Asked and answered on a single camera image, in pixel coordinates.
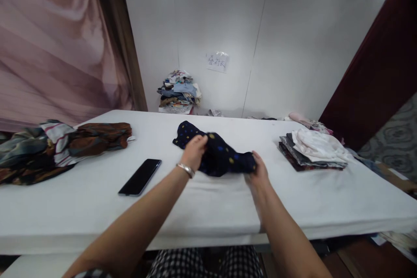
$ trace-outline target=white wall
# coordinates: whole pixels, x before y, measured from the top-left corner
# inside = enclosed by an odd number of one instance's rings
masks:
[[[317,119],[384,0],[126,1],[149,111],[180,67],[200,85],[202,112]],[[205,69],[214,50],[229,53],[226,74]]]
[[[241,117],[265,0],[175,0],[179,64],[203,94],[203,113]],[[227,73],[204,67],[205,53],[230,56]]]
[[[243,117],[318,119],[385,0],[266,0]]]
[[[157,112],[166,75],[179,67],[174,0],[126,0],[150,112]]]

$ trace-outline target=patterned carpet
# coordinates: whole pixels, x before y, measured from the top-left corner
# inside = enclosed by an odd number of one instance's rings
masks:
[[[417,182],[417,93],[358,152]]]

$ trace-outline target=hand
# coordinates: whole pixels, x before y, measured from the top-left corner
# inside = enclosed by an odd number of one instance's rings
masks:
[[[201,164],[201,157],[205,152],[207,136],[197,135],[185,146],[180,163],[191,167],[196,172]]]
[[[255,187],[270,184],[268,170],[266,169],[264,161],[257,152],[252,151],[252,155],[255,159],[256,170],[251,174],[251,184]]]

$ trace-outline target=white tablecloth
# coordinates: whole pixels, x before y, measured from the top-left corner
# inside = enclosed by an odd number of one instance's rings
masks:
[[[32,186],[0,186],[0,254],[82,251],[137,198],[117,192],[148,158],[162,164],[144,193],[179,161],[172,144],[188,120],[217,132],[238,152],[256,150],[274,189],[309,239],[406,229],[417,224],[417,201],[364,165],[342,172],[296,172],[277,149],[296,122],[111,111],[89,122],[128,122],[136,141],[124,150],[82,161]],[[244,175],[197,172],[149,249],[267,243]]]

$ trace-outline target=sleeve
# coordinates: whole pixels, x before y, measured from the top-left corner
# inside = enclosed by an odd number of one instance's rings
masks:
[[[73,278],[112,278],[112,276],[102,269],[90,269],[75,275]]]

